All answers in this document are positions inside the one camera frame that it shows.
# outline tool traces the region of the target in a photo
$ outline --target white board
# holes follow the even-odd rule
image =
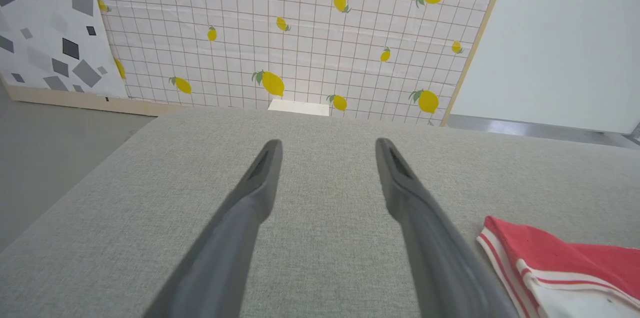
[[[497,0],[452,114],[630,133],[640,0]]]

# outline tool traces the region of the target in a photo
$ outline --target folded towel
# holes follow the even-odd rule
[[[640,317],[640,250],[565,243],[488,216],[477,241],[521,317]]]

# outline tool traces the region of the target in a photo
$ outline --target lemon print backdrop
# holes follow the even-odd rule
[[[439,125],[489,0],[100,0],[130,98]]]

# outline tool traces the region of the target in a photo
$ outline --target wooden trim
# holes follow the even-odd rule
[[[75,91],[56,91],[47,88],[35,88],[25,86],[13,86],[7,84],[4,77],[0,76],[9,98],[22,102],[41,104],[53,104],[76,108],[98,109],[100,111],[112,111],[132,113],[134,115],[160,116],[169,111],[183,109],[185,106],[174,104],[160,104],[144,102],[141,100],[119,99],[94,95],[93,93]]]
[[[451,101],[446,108],[446,112],[444,117],[442,118],[442,122],[440,123],[441,127],[444,127],[449,120],[448,117],[451,114],[451,109],[453,109],[453,104],[458,97],[458,92],[460,91],[460,87],[462,87],[462,82],[464,82],[467,71],[471,66],[471,61],[473,61],[474,54],[476,54],[476,50],[478,49],[478,45],[480,44],[480,39],[482,38],[482,34],[485,32],[485,27],[487,26],[487,22],[489,21],[489,16],[491,16],[491,12],[494,10],[496,0],[489,0],[489,6],[486,9],[486,13],[482,19],[482,23],[480,24],[480,29],[478,29],[478,34],[475,36],[475,41],[473,42],[473,47],[471,47],[471,52],[469,52],[469,57],[466,59],[467,61],[464,63],[464,67],[462,68],[462,73],[460,74],[460,79],[457,81],[457,85],[455,86],[455,90],[453,91],[453,95],[451,96]]]

